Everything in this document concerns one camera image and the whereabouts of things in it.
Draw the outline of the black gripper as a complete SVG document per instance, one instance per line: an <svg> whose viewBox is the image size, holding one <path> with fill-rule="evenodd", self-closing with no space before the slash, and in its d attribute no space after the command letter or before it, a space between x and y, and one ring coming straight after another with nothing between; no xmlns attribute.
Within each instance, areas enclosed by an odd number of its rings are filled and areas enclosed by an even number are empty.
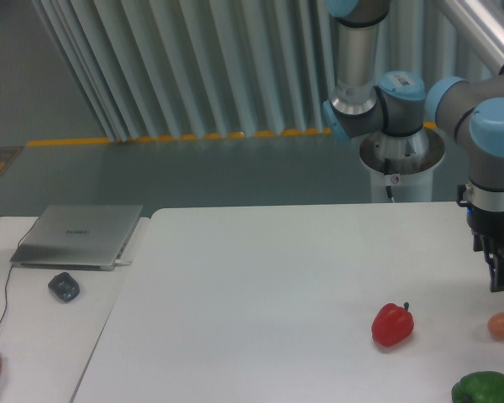
<svg viewBox="0 0 504 403"><path fill-rule="evenodd" d="M504 291L504 191L490 191L475 184L457 186L457 204L466 209L473 233L473 250L484 251L490 270L490 291Z"/></svg>

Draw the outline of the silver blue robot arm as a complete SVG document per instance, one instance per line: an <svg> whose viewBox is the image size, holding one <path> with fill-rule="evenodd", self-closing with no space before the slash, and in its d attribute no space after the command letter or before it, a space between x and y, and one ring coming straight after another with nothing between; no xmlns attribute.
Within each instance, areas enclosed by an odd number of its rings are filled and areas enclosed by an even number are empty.
<svg viewBox="0 0 504 403"><path fill-rule="evenodd" d="M387 1L330 1L339 28L337 84L323 104L333 135L365 136L361 160L387 180L433 168L442 158L439 133L427 131L431 118L470 160L467 183L457 204L467 211L473 249L483 253L490 289L504 290L504 11L492 1L440 1L438 8L493 71L470 83L452 76L426 89L416 75L386 73L372 81L378 28Z"/></svg>

